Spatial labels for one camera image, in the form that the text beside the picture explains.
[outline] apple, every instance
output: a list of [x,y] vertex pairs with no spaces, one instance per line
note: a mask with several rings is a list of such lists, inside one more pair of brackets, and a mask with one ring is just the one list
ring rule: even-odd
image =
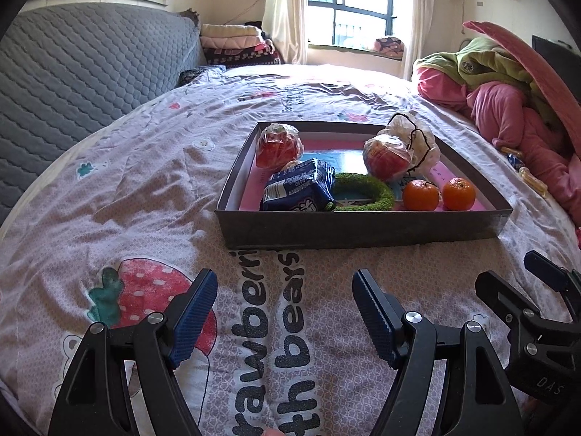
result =
[[412,155],[396,136],[380,134],[365,142],[363,162],[367,171],[382,182],[402,177],[410,168]]
[[256,166],[280,170],[303,154],[298,130],[287,124],[273,123],[260,134],[256,147]]

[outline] tangerine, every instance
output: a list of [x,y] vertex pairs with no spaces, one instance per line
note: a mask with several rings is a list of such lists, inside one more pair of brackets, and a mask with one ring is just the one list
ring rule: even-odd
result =
[[440,190],[426,180],[412,180],[402,192],[403,206],[410,211],[434,211],[440,203]]
[[466,211],[476,201],[476,189],[465,178],[455,177],[442,189],[444,206],[453,211]]

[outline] stack of folded blankets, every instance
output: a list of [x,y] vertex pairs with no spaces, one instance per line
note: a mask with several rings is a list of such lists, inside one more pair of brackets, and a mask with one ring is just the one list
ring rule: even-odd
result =
[[209,65],[275,65],[281,58],[258,27],[203,24],[200,41]]

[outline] plastic bag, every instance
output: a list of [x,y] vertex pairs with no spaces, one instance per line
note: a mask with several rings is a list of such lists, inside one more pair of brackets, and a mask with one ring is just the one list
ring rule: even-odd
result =
[[256,166],[262,169],[280,170],[290,161],[303,155],[304,147],[298,129],[281,123],[265,128],[256,145]]
[[432,168],[440,161],[440,148],[432,130],[410,113],[397,114],[379,134],[397,136],[412,151],[410,169],[415,167],[414,173],[428,175]]
[[396,180],[410,169],[413,152],[400,138],[380,134],[365,142],[363,162],[367,171],[382,182]]

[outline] white plastic bag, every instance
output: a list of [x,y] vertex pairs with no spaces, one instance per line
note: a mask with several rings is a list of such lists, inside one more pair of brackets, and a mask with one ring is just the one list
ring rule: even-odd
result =
[[380,134],[396,136],[406,146],[410,146],[413,153],[410,169],[416,167],[415,173],[427,175],[440,161],[440,148],[436,144],[432,130],[412,113],[395,115],[385,129],[378,132],[378,135]]

